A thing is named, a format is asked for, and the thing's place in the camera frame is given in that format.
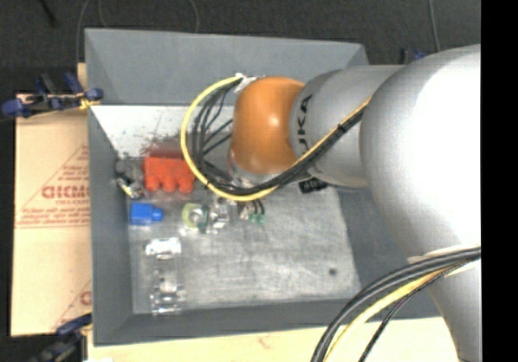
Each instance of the red lego brick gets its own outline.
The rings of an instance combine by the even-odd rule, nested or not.
[[[183,194],[193,191],[195,176],[184,160],[148,156],[142,162],[144,186],[155,192],[179,190]]]

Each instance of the blue cap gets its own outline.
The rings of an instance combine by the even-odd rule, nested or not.
[[[153,221],[163,219],[163,210],[150,203],[132,202],[129,209],[129,220],[136,225],[149,225]]]

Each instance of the yellow cable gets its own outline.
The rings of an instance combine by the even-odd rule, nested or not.
[[[261,190],[256,192],[255,194],[249,194],[249,195],[236,195],[232,194],[223,190],[220,190],[219,188],[216,188],[214,185],[212,185],[209,180],[199,171],[199,169],[196,167],[196,165],[193,162],[193,159],[191,158],[191,155],[189,154],[189,149],[187,148],[187,129],[189,126],[189,120],[193,116],[194,110],[196,107],[205,99],[208,95],[212,94],[216,90],[227,86],[230,83],[235,82],[238,79],[242,79],[243,77],[236,76],[236,77],[230,77],[228,79],[224,79],[221,81],[218,81],[215,84],[212,84],[208,88],[206,88],[202,93],[200,93],[193,101],[193,103],[187,108],[187,112],[184,115],[184,120],[182,121],[181,128],[180,128],[180,147],[182,154],[185,158],[185,162],[187,162],[187,165],[193,171],[194,176],[201,182],[203,185],[205,185],[207,188],[209,188],[211,191],[213,191],[215,194],[217,194],[220,197],[231,199],[234,201],[253,201],[254,199],[263,198],[268,194],[271,194],[274,192],[278,185],[273,186],[271,188],[268,188],[266,190]],[[345,123],[349,119],[351,119],[354,115],[356,115],[360,110],[365,108],[367,104],[369,103],[371,97],[368,97],[361,105],[359,105],[355,110],[353,110],[351,113],[349,113],[347,116],[345,116],[340,124]],[[331,135],[337,130],[338,126],[332,128],[326,136],[324,136],[322,139],[320,139],[309,151],[304,153],[303,156],[297,159],[297,161],[291,166],[292,168],[295,167],[297,164],[302,162],[304,159],[306,159],[308,156],[310,156],[318,147]]]
[[[369,320],[371,317],[379,313],[381,310],[385,309],[387,306],[391,305],[397,300],[400,300],[402,297],[406,296],[407,294],[411,293],[414,289],[421,287],[423,284],[427,283],[437,275],[444,273],[445,271],[453,268],[454,266],[448,266],[441,270],[432,271],[428,275],[424,275],[423,277],[416,279],[414,281],[411,281],[404,286],[401,286],[397,290],[394,290],[393,292],[389,293],[387,296],[382,297],[379,299],[376,303],[365,309],[363,312],[361,312],[360,315],[358,315],[349,325],[346,326],[346,328],[340,333],[340,335],[336,338],[336,340],[332,343],[331,347],[329,348],[327,354],[325,355],[324,362],[329,362],[331,355],[336,352],[336,349],[338,348],[339,343],[344,343],[344,339],[347,336],[350,336],[351,332],[355,330],[359,325],[362,325],[367,320]]]

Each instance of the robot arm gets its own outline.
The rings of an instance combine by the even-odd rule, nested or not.
[[[480,74],[474,45],[408,66],[325,73],[305,85],[257,80],[236,101],[231,177],[235,185],[261,188],[368,102],[361,121],[297,177],[367,187],[409,258],[480,245]],[[480,264],[440,280],[431,295],[459,358],[482,360]]]

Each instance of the dark floor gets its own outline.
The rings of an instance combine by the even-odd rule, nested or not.
[[[83,26],[358,42],[371,64],[401,62],[401,49],[434,53],[481,42],[481,0],[0,0],[0,101],[32,87],[42,70],[75,67],[83,58]],[[0,123],[0,360],[26,360],[50,339],[5,339],[12,249],[13,134]]]

